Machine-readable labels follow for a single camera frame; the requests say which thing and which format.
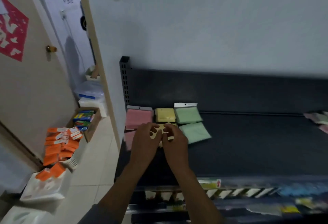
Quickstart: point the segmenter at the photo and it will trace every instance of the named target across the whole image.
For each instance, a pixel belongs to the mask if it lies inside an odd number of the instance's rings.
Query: white door
[[[8,7],[7,1],[14,7]],[[76,102],[57,56],[46,52],[45,47],[51,43],[33,0],[3,2],[5,7],[0,2],[0,122],[43,159],[47,128],[65,126]]]

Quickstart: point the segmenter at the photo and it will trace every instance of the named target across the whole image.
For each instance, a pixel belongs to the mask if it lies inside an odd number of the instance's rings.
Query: doorknob
[[[47,45],[47,46],[46,46],[46,51],[47,51],[47,52],[56,52],[56,51],[57,51],[57,47]]]

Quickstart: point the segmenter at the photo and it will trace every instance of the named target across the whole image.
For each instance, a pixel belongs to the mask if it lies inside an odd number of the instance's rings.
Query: cardboard box
[[[73,119],[78,114],[78,112],[80,112],[82,110],[95,110],[94,119],[92,120],[89,128],[83,132],[83,135],[84,135],[85,139],[87,140],[87,142],[90,142],[92,139],[92,136],[93,136],[94,132],[96,131],[97,126],[101,120],[101,114],[100,114],[99,108],[92,108],[92,107],[77,108],[75,110],[74,115],[72,116],[70,121],[67,123],[66,127],[68,127],[68,128],[74,127]]]

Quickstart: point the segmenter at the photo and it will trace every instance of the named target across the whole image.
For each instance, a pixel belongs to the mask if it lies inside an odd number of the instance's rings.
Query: hand
[[[141,124],[133,137],[129,164],[140,169],[142,173],[153,160],[159,142],[162,139],[162,130],[157,132],[154,139],[150,138],[150,135],[152,135],[151,131],[153,133],[157,131],[155,127],[159,127],[159,125],[150,122]]]
[[[177,126],[164,124],[164,127],[162,143],[167,163],[173,174],[179,170],[187,170],[189,168],[187,137]],[[174,136],[174,139],[168,141],[168,136]]]

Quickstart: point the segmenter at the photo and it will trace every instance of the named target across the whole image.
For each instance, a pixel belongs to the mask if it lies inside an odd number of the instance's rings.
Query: person's right hand
[[[188,139],[183,132],[174,125],[164,124],[162,143],[166,157],[173,174],[179,170],[189,168],[188,163]],[[174,136],[173,140],[168,141],[167,137]]]

